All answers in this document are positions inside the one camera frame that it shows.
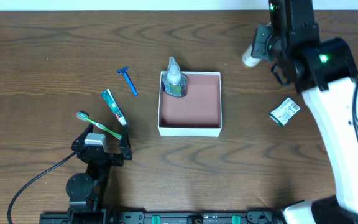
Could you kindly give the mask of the clear foam soap pump bottle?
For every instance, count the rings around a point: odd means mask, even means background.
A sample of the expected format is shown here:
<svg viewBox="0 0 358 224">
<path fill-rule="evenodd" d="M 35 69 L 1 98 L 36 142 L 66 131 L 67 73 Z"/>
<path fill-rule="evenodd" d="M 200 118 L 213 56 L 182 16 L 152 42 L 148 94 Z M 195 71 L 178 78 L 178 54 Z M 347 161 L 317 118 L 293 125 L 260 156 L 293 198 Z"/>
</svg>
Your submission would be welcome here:
<svg viewBox="0 0 358 224">
<path fill-rule="evenodd" d="M 188 79 L 174 57 L 169 57 L 167 70 L 162 73 L 162 86 L 164 92 L 170 96 L 183 98 L 187 94 Z"/>
</svg>

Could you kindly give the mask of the green toothbrush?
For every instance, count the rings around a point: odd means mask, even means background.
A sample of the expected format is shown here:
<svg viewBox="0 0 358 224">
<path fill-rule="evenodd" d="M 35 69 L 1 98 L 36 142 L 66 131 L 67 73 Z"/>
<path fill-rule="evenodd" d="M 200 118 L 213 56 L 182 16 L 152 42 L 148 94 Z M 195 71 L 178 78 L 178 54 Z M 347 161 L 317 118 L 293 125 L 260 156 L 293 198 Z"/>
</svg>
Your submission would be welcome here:
<svg viewBox="0 0 358 224">
<path fill-rule="evenodd" d="M 83 112 L 77 112 L 76 113 L 76 117 L 82 121 L 86 121 L 86 122 L 89 122 L 93 125 L 95 125 L 97 128 L 113 135 L 115 138 L 117 138 L 118 140 L 121 140 L 122 136 L 114 131 L 111 131 L 109 128 L 105 127 L 105 125 L 99 123 L 99 122 L 96 122 L 96 121 L 93 121 L 92 119 L 90 119 L 90 117 L 86 114 L 86 113 L 83 113 Z"/>
</svg>

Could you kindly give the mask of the white lotion tube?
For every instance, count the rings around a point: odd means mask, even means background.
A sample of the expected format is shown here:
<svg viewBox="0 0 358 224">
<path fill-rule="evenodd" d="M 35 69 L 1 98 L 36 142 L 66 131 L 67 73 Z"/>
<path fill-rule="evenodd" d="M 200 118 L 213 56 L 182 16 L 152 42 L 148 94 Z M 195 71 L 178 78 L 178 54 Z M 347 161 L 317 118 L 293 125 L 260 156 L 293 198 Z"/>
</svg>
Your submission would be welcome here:
<svg viewBox="0 0 358 224">
<path fill-rule="evenodd" d="M 250 45 L 247 48 L 247 50 L 242 54 L 242 63 L 246 67 L 255 67 L 261 61 L 261 59 L 253 58 L 253 56 L 251 56 L 251 53 L 252 53 L 252 46 Z"/>
</svg>

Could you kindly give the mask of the small white green packet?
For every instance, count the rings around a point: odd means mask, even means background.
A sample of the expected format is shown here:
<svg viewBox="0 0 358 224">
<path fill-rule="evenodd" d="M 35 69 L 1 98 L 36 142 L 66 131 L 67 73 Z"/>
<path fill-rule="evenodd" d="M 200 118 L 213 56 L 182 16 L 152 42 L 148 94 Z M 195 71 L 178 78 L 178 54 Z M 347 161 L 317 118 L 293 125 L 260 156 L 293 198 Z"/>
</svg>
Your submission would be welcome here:
<svg viewBox="0 0 358 224">
<path fill-rule="evenodd" d="M 291 98 L 287 98 L 278 108 L 271 111 L 269 116 L 280 127 L 284 127 L 299 111 L 300 107 Z"/>
</svg>

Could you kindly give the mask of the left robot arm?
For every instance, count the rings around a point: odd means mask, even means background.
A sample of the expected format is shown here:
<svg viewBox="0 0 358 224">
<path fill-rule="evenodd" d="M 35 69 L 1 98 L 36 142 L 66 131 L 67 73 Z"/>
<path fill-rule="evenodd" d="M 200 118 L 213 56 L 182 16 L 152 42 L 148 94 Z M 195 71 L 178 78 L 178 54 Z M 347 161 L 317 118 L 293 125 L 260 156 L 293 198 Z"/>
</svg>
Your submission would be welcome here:
<svg viewBox="0 0 358 224">
<path fill-rule="evenodd" d="M 118 223 L 118 214 L 103 207 L 104 193 L 112 166 L 123 166 L 132 159 L 128 126 L 124 126 L 119 140 L 119 153 L 107 151 L 104 134 L 93 132 L 89 126 L 73 141 L 71 150 L 87 164 L 86 171 L 69 178 L 66 192 L 69 196 L 68 223 Z"/>
</svg>

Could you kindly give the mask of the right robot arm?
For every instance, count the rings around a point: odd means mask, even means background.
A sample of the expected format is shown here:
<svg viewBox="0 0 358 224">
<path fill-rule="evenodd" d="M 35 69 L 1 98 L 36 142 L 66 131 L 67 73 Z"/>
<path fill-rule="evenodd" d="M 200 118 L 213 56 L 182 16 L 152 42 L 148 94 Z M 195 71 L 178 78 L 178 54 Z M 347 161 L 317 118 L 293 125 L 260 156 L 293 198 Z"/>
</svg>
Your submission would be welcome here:
<svg viewBox="0 0 358 224">
<path fill-rule="evenodd" d="M 271 0 L 270 24 L 258 26 L 251 57 L 268 60 L 281 85 L 294 84 L 317 125 L 336 194 L 282 210 L 284 223 L 358 223 L 358 68 L 340 38 L 322 41 L 313 3 Z"/>
</svg>

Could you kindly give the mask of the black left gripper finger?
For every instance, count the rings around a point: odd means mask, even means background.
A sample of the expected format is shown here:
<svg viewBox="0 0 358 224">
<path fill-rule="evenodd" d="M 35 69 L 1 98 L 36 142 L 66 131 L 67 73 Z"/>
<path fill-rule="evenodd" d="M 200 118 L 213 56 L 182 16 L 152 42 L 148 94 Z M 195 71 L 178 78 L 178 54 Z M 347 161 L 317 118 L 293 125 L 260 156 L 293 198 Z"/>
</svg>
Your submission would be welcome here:
<svg viewBox="0 0 358 224">
<path fill-rule="evenodd" d="M 128 130 L 129 130 L 128 125 L 125 125 L 124 132 L 121 135 L 121 140 L 119 141 L 119 148 L 122 154 L 132 154 L 132 149 L 129 142 Z"/>
<path fill-rule="evenodd" d="M 93 132 L 93 125 L 89 124 L 87 128 L 73 141 L 72 147 L 81 147 L 89 133 Z"/>
</svg>

